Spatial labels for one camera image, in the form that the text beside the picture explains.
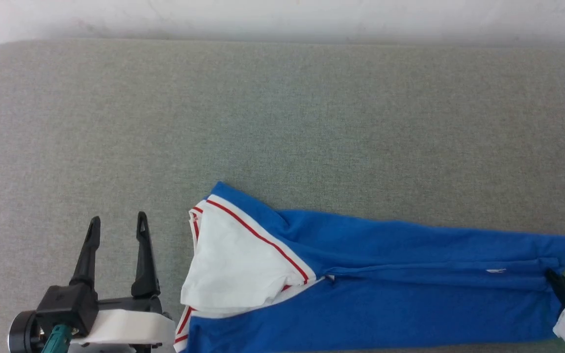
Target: white fabric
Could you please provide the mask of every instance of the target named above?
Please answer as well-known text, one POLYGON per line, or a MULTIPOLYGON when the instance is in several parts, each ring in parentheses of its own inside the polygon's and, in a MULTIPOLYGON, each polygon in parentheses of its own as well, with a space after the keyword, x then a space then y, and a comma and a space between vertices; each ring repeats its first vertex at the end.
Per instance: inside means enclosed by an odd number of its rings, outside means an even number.
POLYGON ((182 304, 205 313, 239 313, 273 303, 285 286, 302 286, 315 280, 307 264, 249 215, 215 195, 208 199, 236 215, 266 241, 226 210, 201 203, 201 215, 191 213, 191 227, 195 232, 197 226, 199 234, 182 286, 182 304))

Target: red stripe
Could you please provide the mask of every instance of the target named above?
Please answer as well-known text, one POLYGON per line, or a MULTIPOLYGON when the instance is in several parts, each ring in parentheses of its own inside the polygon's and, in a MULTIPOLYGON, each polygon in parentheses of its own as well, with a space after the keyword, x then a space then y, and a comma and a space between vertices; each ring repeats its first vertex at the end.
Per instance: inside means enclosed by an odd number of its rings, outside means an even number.
POLYGON ((184 330, 184 326, 186 326, 186 322, 189 320, 189 316, 191 315, 191 310, 193 309, 190 306, 188 309, 186 309, 186 315, 184 316, 184 321, 182 321, 182 324, 180 324, 180 328, 178 329, 176 335, 180 335, 180 332, 184 330))
POLYGON ((198 223, 195 219, 193 219, 193 229, 195 230, 195 240, 197 241, 200 237, 200 228, 198 227, 198 223))
POLYGON ((216 203, 214 201, 211 200, 206 200, 207 203, 210 203, 213 206, 217 206, 219 208, 221 208, 222 210, 226 211, 227 214, 233 216, 234 219, 236 219, 239 223, 241 223, 242 226, 244 226, 247 230, 250 231, 250 233, 252 233, 255 237, 257 237, 258 239, 264 241, 265 243, 273 246, 276 250, 278 250, 278 252, 281 253, 281 255, 283 255, 283 257, 285 259, 287 259, 287 261, 289 261, 289 263, 291 263, 296 270, 298 270, 300 272, 300 274, 302 274, 302 277, 304 277, 305 279, 305 284, 309 281, 309 277, 307 276, 307 274, 305 273, 305 271, 303 271, 300 266, 298 266, 298 264, 294 263, 294 261, 291 259, 291 257, 287 256, 287 254, 284 253, 284 251, 278 247, 278 245, 272 243, 271 241, 268 241, 267 239, 265 239, 264 237, 260 236, 256 230, 253 230, 249 225, 247 225, 247 223, 244 222, 244 220, 240 219, 238 215, 234 214, 233 211, 228 210, 228 208, 220 205, 219 203, 216 203))
POLYGON ((182 336, 182 337, 179 337, 179 338, 176 339, 175 342, 173 342, 173 344, 176 344, 176 343, 178 343, 178 342, 180 342, 180 341, 186 340, 188 337, 189 337, 189 335, 184 335, 184 336, 182 336))

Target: white background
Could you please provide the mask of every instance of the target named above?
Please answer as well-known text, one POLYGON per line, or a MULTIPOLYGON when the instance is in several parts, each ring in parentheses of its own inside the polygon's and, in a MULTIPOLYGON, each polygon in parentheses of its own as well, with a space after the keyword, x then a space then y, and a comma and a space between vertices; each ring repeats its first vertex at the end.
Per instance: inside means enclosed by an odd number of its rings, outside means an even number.
POLYGON ((0 0, 0 43, 71 36, 565 47, 565 0, 0 0))

